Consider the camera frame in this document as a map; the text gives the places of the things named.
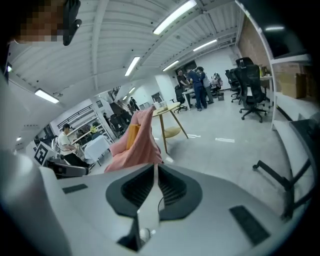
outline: black cap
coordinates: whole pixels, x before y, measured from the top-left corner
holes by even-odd
[[[62,127],[62,131],[64,131],[66,128],[70,129],[70,124],[65,123]]]

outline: gray floor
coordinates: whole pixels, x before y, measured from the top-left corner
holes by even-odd
[[[242,105],[231,103],[231,92],[224,92],[224,101],[214,100],[207,109],[198,112],[182,110],[176,114],[189,139],[180,132],[167,139],[168,154],[165,153],[158,117],[152,120],[152,134],[160,147],[165,163],[181,166],[197,172],[226,179],[268,205],[277,214],[284,207],[283,192],[269,175],[254,172],[252,165],[261,160],[280,175],[290,177],[290,165],[286,151],[276,131],[271,130],[272,108],[263,123],[255,114],[241,120]],[[170,113],[163,115],[164,127],[177,126]],[[95,166],[91,174],[104,171],[112,157],[108,154],[102,166]]]

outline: pink fabric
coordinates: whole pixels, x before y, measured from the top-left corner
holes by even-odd
[[[127,129],[119,141],[110,146],[113,159],[112,163],[104,170],[105,173],[139,164],[163,162],[160,148],[152,136],[151,120],[154,110],[154,106],[151,106],[133,114],[130,124],[141,125],[134,143],[129,150],[126,150],[129,130]]]

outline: yellow pillow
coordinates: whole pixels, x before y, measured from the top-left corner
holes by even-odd
[[[126,150],[129,150],[131,146],[134,144],[135,139],[138,135],[140,129],[139,124],[130,124],[128,127],[128,139],[126,141]]]

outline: blue pants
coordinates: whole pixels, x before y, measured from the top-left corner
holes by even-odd
[[[196,99],[196,108],[201,109],[202,106],[206,109],[207,102],[206,102],[206,94],[203,86],[199,86],[194,88],[195,99]]]

